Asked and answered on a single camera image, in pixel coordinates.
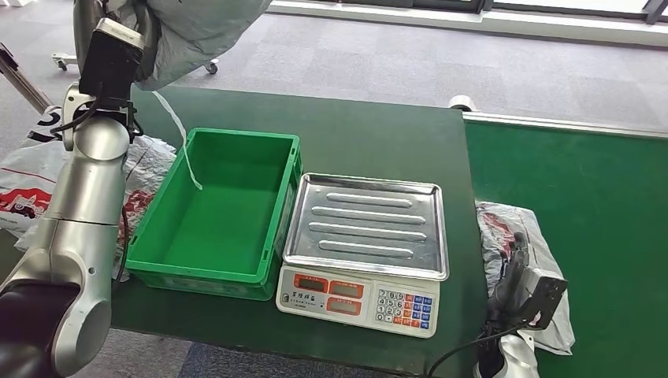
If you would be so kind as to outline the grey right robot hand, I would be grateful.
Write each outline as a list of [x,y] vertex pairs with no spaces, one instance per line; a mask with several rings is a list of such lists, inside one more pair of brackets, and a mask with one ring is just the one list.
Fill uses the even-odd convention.
[[487,320],[491,334],[511,329],[521,323],[523,285],[521,278],[528,266],[529,248],[523,232],[514,233],[510,257],[504,262],[498,283],[488,299]]

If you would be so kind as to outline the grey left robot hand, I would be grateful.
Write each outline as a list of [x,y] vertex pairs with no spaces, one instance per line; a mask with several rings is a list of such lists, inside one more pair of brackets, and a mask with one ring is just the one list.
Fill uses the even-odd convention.
[[149,9],[147,1],[92,1],[73,2],[73,33],[77,64],[83,71],[91,36],[98,22],[110,18],[135,32],[143,39],[143,56],[135,71],[135,82],[148,79],[154,71],[161,27],[157,17]]

